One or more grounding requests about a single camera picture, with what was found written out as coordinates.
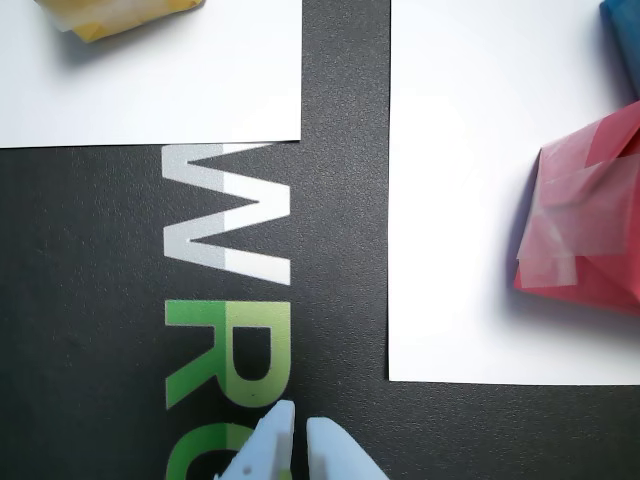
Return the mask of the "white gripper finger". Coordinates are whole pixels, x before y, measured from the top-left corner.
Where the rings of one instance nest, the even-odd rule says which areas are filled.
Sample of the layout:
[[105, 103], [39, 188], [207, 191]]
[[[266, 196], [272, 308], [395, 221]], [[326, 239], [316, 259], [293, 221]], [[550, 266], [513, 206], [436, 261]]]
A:
[[260, 419], [226, 470], [215, 479], [279, 479], [290, 471], [294, 425], [294, 402], [279, 400]]
[[309, 418], [306, 433], [310, 480], [389, 479], [359, 443], [330, 418]]

